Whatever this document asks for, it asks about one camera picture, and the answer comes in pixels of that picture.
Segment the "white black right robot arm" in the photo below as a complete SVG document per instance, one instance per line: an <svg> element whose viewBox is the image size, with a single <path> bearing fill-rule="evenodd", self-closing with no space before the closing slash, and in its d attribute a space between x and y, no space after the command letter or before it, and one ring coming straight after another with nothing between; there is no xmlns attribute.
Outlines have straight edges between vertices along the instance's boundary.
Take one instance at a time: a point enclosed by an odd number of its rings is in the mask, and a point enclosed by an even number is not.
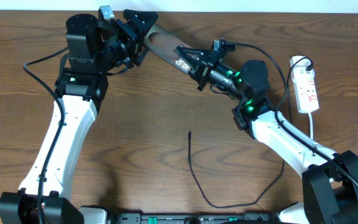
<svg viewBox="0 0 358 224"><path fill-rule="evenodd" d="M281 223L358 223L358 157L324 147L294 127L270 104L266 63L249 60L235 71L222 63L234 43L210 50L179 46L176 53L198 82L237 98L233 108L237 127L273 149L301 177L303 202L277 212Z"/></svg>

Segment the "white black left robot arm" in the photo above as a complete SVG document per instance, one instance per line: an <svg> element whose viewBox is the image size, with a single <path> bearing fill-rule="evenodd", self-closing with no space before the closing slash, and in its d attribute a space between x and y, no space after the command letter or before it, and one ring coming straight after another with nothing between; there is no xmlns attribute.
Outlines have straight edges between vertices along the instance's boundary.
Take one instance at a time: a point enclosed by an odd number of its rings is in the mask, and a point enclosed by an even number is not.
<svg viewBox="0 0 358 224"><path fill-rule="evenodd" d="M52 120L19 190L1 194L3 223L114 223L105 208L71 203L73 176L108 77L141 65L147 55L144 39L157 19L156 12L129 9L116 19L109 6L102 6L97 16L77 14L67 20L67 46L58 52L59 75L48 89Z"/></svg>

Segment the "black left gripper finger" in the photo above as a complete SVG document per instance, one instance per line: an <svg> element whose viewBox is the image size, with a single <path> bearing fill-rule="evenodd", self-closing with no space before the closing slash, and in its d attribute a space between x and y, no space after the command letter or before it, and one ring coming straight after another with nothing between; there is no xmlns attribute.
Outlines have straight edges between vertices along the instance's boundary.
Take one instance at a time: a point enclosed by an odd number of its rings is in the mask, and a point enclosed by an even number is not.
<svg viewBox="0 0 358 224"><path fill-rule="evenodd" d="M158 14L154 11L134 11L125 9L123 11L123 16L138 36L140 44L143 43L144 37L158 20Z"/></svg>
<svg viewBox="0 0 358 224"><path fill-rule="evenodd" d="M144 61L144 59L146 58L148 52L149 52L148 48L143 47L140 52L136 53L134 58L134 65L139 67Z"/></svg>

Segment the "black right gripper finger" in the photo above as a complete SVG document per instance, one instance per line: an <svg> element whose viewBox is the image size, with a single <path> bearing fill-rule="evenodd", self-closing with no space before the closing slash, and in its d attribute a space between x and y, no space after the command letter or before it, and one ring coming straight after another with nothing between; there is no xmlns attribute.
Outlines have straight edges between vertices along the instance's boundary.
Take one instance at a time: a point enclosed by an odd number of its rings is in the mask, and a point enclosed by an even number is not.
<svg viewBox="0 0 358 224"><path fill-rule="evenodd" d="M189 74L190 78L192 78L197 83L199 83L201 81L201 77L202 77L201 67L190 68L188 71L188 74Z"/></svg>
<svg viewBox="0 0 358 224"><path fill-rule="evenodd" d="M211 66L209 61L209 50L206 49L193 49L183 46L178 46L175 52L190 66Z"/></svg>

